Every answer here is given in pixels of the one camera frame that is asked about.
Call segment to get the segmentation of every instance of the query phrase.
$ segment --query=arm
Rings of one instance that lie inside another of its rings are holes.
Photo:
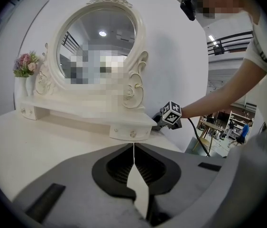
[[[244,59],[236,74],[223,87],[182,108],[182,118],[207,115],[228,107],[257,85],[266,71]]]

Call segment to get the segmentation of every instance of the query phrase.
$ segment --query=sleeve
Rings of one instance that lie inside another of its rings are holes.
[[[254,38],[250,41],[244,59],[248,59],[258,65],[261,69],[267,72],[267,62],[261,57],[260,52],[258,51]]]

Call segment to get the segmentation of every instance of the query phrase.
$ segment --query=flower vase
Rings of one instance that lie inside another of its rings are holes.
[[[26,88],[26,77],[18,77],[18,91],[17,91],[17,99],[28,96],[27,88]]]
[[[26,82],[26,89],[28,92],[28,96],[32,96],[33,95],[33,89],[34,89],[34,83],[35,83],[35,79],[36,79],[36,75],[31,75],[27,78],[27,82]]]

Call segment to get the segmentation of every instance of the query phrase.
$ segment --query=pink flower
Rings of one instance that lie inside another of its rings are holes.
[[[28,69],[29,69],[31,72],[34,72],[36,68],[37,68],[37,64],[36,64],[36,63],[29,63],[29,64],[28,64]]]
[[[19,63],[24,66],[30,63],[30,54],[25,53],[23,55],[20,56],[19,58]]]

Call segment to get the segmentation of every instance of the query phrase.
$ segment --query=black slot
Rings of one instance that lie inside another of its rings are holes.
[[[133,144],[99,159],[92,168],[96,184],[111,196],[135,200],[135,191],[127,187],[127,180],[133,166]]]
[[[219,171],[221,169],[220,165],[214,165],[214,164],[209,164],[209,163],[200,163],[198,164],[199,167],[203,167],[205,169],[209,169],[211,171]]]
[[[31,205],[26,214],[35,221],[42,223],[55,203],[65,190],[65,186],[56,183],[49,188]]]
[[[135,148],[135,165],[148,186],[160,179],[166,172],[166,166],[162,162],[139,147]]]

